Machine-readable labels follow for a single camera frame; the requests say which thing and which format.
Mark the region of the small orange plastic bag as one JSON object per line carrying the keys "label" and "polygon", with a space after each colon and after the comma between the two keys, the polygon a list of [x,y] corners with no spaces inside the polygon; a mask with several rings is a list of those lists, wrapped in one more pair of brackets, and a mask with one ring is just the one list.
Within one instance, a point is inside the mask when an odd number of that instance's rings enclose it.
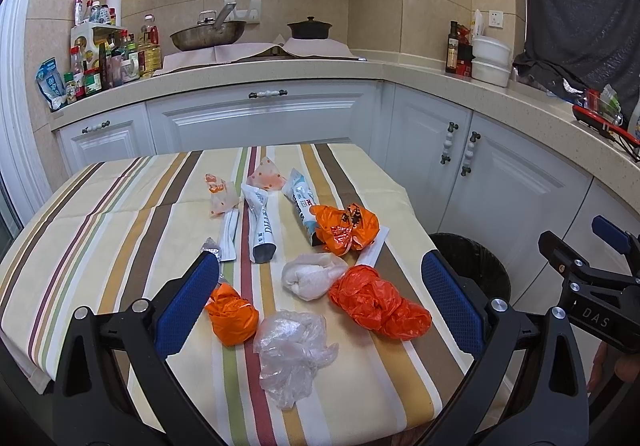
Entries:
{"label": "small orange plastic bag", "polygon": [[227,284],[219,284],[205,305],[213,332],[227,348],[250,340],[257,331],[258,310]]}

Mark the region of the silver foil wrapper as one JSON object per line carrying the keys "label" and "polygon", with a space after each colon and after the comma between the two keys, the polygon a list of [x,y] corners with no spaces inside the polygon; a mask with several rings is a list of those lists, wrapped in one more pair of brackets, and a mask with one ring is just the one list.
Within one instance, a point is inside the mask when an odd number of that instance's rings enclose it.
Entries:
{"label": "silver foil wrapper", "polygon": [[212,237],[207,237],[204,243],[202,244],[201,251],[203,253],[208,253],[215,259],[215,264],[217,267],[217,275],[220,275],[220,248],[215,240]]}

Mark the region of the white chopstick sleeve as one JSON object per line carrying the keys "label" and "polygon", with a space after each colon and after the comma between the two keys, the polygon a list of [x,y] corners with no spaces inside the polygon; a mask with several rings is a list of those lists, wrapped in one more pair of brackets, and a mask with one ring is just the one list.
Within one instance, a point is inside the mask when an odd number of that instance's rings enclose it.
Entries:
{"label": "white chopstick sleeve", "polygon": [[240,211],[233,208],[228,211],[222,219],[221,233],[219,236],[220,261],[222,263],[236,260],[235,234],[238,229]]}

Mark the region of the large orange plastic bag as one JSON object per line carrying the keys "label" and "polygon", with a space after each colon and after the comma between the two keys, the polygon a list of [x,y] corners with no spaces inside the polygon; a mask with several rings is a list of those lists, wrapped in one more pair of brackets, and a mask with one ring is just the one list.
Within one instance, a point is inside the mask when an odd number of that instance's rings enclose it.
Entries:
{"label": "large orange plastic bag", "polygon": [[334,281],[329,299],[360,327],[386,338],[410,341],[432,327],[431,313],[411,302],[369,265],[349,267]]}

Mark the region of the white paper sleeve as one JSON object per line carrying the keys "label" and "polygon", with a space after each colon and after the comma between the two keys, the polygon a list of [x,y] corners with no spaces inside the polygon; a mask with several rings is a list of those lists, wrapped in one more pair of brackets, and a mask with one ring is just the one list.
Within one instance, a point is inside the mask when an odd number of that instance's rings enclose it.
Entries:
{"label": "white paper sleeve", "polygon": [[381,226],[372,243],[360,251],[356,264],[374,267],[385,246],[385,240],[389,232],[390,229],[388,227]]}

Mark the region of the white DHA packaging pouch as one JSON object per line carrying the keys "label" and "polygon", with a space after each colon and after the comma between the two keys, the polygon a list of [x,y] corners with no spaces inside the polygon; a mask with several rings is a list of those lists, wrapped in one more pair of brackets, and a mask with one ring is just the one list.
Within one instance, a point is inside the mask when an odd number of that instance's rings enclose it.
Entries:
{"label": "white DHA packaging pouch", "polygon": [[277,250],[267,210],[269,195],[263,189],[247,183],[241,185],[241,191],[250,215],[250,261],[255,264],[268,263]]}

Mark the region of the clear plastic bag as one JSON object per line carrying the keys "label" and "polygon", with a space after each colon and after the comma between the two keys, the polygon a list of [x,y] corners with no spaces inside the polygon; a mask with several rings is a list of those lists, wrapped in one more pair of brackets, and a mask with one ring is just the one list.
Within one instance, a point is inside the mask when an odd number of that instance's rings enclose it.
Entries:
{"label": "clear plastic bag", "polygon": [[259,324],[253,351],[259,358],[262,391],[288,411],[311,394],[318,371],[337,358],[338,344],[328,343],[322,315],[279,311]]}

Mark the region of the orange dotted wrapper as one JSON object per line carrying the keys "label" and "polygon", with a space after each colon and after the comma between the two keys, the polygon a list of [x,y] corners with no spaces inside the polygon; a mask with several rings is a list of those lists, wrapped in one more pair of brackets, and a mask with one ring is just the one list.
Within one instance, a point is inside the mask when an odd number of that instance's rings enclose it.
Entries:
{"label": "orange dotted wrapper", "polygon": [[264,157],[255,171],[250,173],[246,183],[267,192],[281,191],[286,184],[286,177],[269,157]]}
{"label": "orange dotted wrapper", "polygon": [[212,217],[219,217],[238,206],[240,197],[233,182],[213,174],[206,174],[205,182],[210,194],[209,211]]}

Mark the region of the white plastic bag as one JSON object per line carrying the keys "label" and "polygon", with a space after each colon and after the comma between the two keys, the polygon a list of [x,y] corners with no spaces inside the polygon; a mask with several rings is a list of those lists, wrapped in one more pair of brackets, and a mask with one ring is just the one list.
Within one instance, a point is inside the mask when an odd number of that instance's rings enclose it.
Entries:
{"label": "white plastic bag", "polygon": [[285,264],[281,283],[285,290],[304,301],[322,298],[348,270],[348,264],[333,253],[306,253]]}

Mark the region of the orange bag with black print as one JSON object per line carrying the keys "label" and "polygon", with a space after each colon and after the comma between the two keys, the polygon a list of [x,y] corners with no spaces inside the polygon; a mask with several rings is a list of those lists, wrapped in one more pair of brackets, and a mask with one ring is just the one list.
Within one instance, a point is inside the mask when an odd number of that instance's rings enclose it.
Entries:
{"label": "orange bag with black print", "polygon": [[378,217],[356,203],[351,203],[345,209],[313,206],[310,213],[316,219],[318,240],[326,251],[338,257],[349,251],[367,248],[380,231]]}

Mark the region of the white blue PICC pouch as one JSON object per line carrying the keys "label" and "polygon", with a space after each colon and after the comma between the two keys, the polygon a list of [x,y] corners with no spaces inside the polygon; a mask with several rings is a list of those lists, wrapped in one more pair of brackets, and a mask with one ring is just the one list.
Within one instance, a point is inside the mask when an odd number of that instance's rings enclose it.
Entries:
{"label": "white blue PICC pouch", "polygon": [[311,208],[317,203],[303,174],[293,168],[282,188],[282,192],[293,204],[298,221],[302,225],[311,247],[320,246],[322,241],[317,235],[316,217],[311,213]]}

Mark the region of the black trash bin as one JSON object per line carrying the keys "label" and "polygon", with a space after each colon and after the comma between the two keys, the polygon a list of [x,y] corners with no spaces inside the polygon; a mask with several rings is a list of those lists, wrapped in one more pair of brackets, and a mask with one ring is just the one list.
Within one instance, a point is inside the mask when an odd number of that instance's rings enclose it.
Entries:
{"label": "black trash bin", "polygon": [[458,234],[433,233],[430,238],[454,271],[471,278],[489,299],[511,298],[511,281],[498,258],[476,240]]}

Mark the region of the red dish rack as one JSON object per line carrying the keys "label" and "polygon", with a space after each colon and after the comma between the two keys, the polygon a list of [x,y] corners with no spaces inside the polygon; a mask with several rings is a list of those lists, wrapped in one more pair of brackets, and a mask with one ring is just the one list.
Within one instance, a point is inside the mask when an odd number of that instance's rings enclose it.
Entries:
{"label": "red dish rack", "polygon": [[612,122],[607,121],[600,115],[579,105],[573,105],[572,110],[577,121],[582,122],[593,130],[596,130],[600,135],[607,137],[608,139],[612,139],[613,136],[617,136],[620,140],[630,145],[632,149],[639,148],[639,140],[623,128],[613,125]]}

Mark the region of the striped tablecloth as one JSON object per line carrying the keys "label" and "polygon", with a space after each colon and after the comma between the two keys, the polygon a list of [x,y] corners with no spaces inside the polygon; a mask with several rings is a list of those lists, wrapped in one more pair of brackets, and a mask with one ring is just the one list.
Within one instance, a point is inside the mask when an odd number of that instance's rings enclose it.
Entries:
{"label": "striped tablecloth", "polygon": [[[273,257],[252,257],[256,209],[221,261],[207,179],[239,192],[258,162],[300,172],[320,205],[380,221],[348,265],[378,273],[391,338],[324,295],[285,287],[309,253],[296,206],[268,196]],[[14,445],[361,445],[429,426],[472,359],[423,284],[434,245],[406,191],[352,144],[253,146],[98,162],[70,178],[1,264],[1,420]]]}

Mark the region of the white stacked bowls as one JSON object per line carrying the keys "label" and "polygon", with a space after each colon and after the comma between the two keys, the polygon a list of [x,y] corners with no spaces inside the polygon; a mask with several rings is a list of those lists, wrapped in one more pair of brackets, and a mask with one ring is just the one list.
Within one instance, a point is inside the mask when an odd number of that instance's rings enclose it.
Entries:
{"label": "white stacked bowls", "polygon": [[511,48],[498,39],[476,36],[472,53],[472,78],[506,88],[512,73]]}

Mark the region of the red packet by bottle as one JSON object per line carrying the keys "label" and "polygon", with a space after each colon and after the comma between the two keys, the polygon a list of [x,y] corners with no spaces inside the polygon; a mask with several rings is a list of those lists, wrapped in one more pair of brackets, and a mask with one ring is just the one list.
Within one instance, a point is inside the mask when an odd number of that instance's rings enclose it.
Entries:
{"label": "red packet by bottle", "polygon": [[470,30],[466,26],[459,24],[457,34],[458,56],[456,74],[463,77],[469,77],[472,75],[472,61],[474,58],[470,39]]}

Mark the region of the dark oil bottle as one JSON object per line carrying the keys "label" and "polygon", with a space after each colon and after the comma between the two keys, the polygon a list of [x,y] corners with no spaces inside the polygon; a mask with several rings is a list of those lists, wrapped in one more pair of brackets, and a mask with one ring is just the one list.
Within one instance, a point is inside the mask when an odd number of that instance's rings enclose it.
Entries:
{"label": "dark oil bottle", "polygon": [[447,37],[447,57],[445,70],[448,74],[457,73],[458,66],[458,23],[456,21],[450,22],[450,30]]}

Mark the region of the dark hanging garment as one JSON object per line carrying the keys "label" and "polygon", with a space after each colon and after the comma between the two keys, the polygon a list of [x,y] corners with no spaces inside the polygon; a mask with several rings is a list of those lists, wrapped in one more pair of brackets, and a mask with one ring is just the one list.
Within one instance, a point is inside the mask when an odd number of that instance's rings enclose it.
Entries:
{"label": "dark hanging garment", "polygon": [[612,87],[625,120],[639,99],[639,0],[527,0],[518,78],[571,101]]}

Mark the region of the yellow cooking oil bottle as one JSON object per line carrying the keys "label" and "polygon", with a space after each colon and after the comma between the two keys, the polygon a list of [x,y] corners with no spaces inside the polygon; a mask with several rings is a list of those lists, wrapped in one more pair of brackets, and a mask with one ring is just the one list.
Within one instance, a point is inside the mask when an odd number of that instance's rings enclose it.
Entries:
{"label": "yellow cooking oil bottle", "polygon": [[153,14],[145,14],[140,30],[138,42],[138,60],[140,76],[150,78],[162,68],[162,48],[160,47],[160,32],[158,31]]}

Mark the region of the blue white snack bag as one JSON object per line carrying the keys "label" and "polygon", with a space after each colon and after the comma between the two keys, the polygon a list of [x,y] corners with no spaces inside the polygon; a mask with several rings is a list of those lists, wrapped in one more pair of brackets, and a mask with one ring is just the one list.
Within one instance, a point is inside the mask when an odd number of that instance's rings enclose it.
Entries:
{"label": "blue white snack bag", "polygon": [[36,84],[51,112],[56,112],[66,105],[66,88],[55,58],[48,58],[40,64],[36,73]]}

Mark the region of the white spice rack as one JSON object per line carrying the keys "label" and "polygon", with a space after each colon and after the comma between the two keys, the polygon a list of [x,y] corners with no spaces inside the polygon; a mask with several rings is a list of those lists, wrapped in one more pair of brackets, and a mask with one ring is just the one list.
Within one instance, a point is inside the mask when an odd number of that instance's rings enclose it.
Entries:
{"label": "white spice rack", "polygon": [[98,68],[102,44],[107,55],[123,55],[126,43],[126,34],[119,26],[90,22],[75,26],[70,31],[70,70],[76,72],[83,62],[89,68]]}

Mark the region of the steel wok pan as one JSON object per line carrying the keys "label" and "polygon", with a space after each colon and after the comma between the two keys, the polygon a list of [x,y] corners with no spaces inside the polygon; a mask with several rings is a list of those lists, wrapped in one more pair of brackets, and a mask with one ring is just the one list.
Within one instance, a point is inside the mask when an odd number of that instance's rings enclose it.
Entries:
{"label": "steel wok pan", "polygon": [[244,21],[229,18],[235,8],[236,3],[231,1],[219,12],[202,11],[194,26],[170,35],[172,44],[180,51],[193,51],[235,43],[245,30]]}

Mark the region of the beige stove cover cloth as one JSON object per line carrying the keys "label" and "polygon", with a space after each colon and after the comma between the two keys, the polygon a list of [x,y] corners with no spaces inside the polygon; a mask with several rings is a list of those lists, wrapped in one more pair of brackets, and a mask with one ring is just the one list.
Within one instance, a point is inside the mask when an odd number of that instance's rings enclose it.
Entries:
{"label": "beige stove cover cloth", "polygon": [[283,44],[247,42],[223,44],[205,49],[177,52],[163,59],[162,68],[153,73],[163,76],[180,70],[227,65],[259,58],[325,58],[358,60],[346,44],[333,39],[295,39]]}

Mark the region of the black lidded pot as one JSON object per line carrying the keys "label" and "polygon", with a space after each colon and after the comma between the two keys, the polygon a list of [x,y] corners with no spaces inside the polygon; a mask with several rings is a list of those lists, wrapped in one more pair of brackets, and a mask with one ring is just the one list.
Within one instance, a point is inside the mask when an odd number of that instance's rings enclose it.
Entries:
{"label": "black lidded pot", "polygon": [[294,39],[328,39],[332,25],[308,16],[305,21],[288,24],[291,37]]}

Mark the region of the paper towel roll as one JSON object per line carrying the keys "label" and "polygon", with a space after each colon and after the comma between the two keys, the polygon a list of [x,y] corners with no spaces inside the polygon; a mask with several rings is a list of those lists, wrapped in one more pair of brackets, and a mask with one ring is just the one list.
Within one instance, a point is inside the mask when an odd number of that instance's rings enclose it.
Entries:
{"label": "paper towel roll", "polygon": [[122,24],[122,0],[106,0],[106,4],[113,10],[110,12],[113,17],[113,25],[120,26]]}

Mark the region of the white wall socket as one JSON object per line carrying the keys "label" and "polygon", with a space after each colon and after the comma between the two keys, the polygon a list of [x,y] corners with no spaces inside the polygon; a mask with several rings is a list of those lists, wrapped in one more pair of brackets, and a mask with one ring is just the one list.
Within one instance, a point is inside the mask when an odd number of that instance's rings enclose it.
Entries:
{"label": "white wall socket", "polygon": [[488,26],[495,29],[503,29],[504,12],[499,10],[490,10],[488,12]]}

